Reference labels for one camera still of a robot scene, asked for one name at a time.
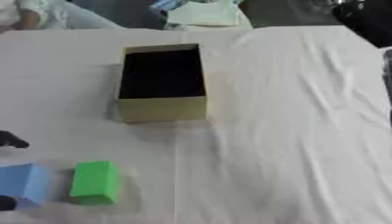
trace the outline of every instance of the hand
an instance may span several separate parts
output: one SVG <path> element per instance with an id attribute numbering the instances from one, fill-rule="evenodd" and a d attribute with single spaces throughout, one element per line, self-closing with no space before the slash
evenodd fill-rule
<path id="1" fill-rule="evenodd" d="M 25 149 L 30 145 L 9 131 L 0 130 L 0 147 L 1 146 L 13 146 L 15 148 Z"/>
<path id="2" fill-rule="evenodd" d="M 15 24 L 18 30 L 36 30 L 39 25 L 39 14 L 32 10 L 21 10 L 20 21 Z"/>

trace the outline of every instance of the block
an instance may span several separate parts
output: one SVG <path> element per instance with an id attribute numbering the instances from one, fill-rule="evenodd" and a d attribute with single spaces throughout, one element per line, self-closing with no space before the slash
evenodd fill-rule
<path id="1" fill-rule="evenodd" d="M 41 206 L 50 176 L 46 168 L 37 164 L 0 167 L 0 210 Z"/>
<path id="2" fill-rule="evenodd" d="M 205 119 L 207 91 L 199 45 L 156 45 L 124 50 L 115 94 L 125 123 Z"/>
<path id="3" fill-rule="evenodd" d="M 117 182 L 116 167 L 109 161 L 78 163 L 70 196 L 84 206 L 113 204 L 117 201 Z"/>

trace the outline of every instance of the white cloth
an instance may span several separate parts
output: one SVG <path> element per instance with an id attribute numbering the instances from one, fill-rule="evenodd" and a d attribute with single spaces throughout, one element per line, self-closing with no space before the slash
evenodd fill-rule
<path id="1" fill-rule="evenodd" d="M 208 121 L 111 120 L 123 47 L 180 43 L 200 43 Z M 344 27 L 10 31 L 0 69 L 0 128 L 31 143 L 0 165 L 55 171 L 44 207 L 1 224 L 392 222 L 382 51 Z M 55 200 L 88 160 L 127 177 L 118 204 Z"/>
<path id="2" fill-rule="evenodd" d="M 0 27 L 11 26 L 20 19 L 19 10 L 39 14 L 39 29 L 103 29 L 119 25 L 64 0 L 2 0 Z"/>
<path id="3" fill-rule="evenodd" d="M 213 3 L 188 2 L 168 12 L 168 25 L 173 30 L 211 31 L 216 29 L 252 29 L 247 16 L 231 0 Z"/>

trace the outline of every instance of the green cube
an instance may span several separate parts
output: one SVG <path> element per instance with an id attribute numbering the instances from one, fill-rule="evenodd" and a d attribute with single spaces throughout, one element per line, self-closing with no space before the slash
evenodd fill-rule
<path id="1" fill-rule="evenodd" d="M 109 161 L 78 163 L 71 198 L 84 206 L 113 204 L 117 200 L 117 182 L 116 167 Z"/>

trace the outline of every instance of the cube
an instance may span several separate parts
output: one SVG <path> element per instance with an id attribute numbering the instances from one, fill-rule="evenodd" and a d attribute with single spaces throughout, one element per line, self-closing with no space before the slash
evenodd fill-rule
<path id="1" fill-rule="evenodd" d="M 109 161 L 78 163 L 70 196 L 84 206 L 113 204 L 117 201 L 117 182 L 116 167 Z"/>
<path id="2" fill-rule="evenodd" d="M 116 91 L 123 122 L 204 119 L 207 91 L 199 45 L 156 45 L 124 50 Z"/>
<path id="3" fill-rule="evenodd" d="M 37 164 L 0 167 L 0 209 L 41 206 L 49 182 L 50 172 Z"/>

